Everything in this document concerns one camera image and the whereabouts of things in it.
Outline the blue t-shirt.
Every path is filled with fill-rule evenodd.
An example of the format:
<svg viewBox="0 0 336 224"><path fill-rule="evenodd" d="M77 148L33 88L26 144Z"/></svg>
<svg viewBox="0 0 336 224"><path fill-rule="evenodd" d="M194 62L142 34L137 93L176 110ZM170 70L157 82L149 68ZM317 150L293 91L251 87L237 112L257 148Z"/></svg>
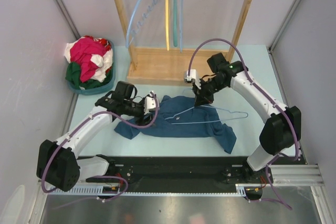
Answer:
<svg viewBox="0 0 336 224"><path fill-rule="evenodd" d="M137 129L124 122L118 123L114 131L131 140L139 133L155 137L173 138L205 138L213 137L222 149L230 154L233 151L237 137L233 129L225 123L211 123L201 125L172 125L163 121L163 115L159 112L155 120L155 127Z"/></svg>

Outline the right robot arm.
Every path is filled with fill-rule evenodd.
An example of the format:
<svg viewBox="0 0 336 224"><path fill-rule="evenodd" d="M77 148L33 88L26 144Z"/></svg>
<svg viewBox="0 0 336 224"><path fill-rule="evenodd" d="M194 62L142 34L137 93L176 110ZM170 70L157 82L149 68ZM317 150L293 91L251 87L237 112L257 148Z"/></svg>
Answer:
<svg viewBox="0 0 336 224"><path fill-rule="evenodd" d="M299 147L301 111L272 97L255 81L242 61L230 63L222 53L218 53L207 63L213 73L207 80L199 78L195 69L189 68L185 72L185 82L193 85L195 106L211 104L215 93L231 88L252 106L264 123L260 144L247 158L248 166L242 169L243 179L254 183L261 177L261 169L280 152L291 146Z"/></svg>

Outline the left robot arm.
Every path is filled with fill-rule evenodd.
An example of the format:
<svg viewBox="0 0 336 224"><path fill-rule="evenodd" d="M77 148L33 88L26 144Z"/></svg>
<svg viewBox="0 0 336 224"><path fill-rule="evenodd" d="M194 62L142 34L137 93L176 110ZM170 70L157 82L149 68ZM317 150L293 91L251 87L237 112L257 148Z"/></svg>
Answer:
<svg viewBox="0 0 336 224"><path fill-rule="evenodd" d="M78 157L84 147L115 119L136 129L146 129L154 124L159 112L156 94L151 91L136 102L137 92L133 84L119 81L114 90L95 102L90 113L74 129L54 141L41 143L36 174L44 193L56 189L69 191L78 181L91 177L100 177L105 182L115 178L116 169L107 157Z"/></svg>

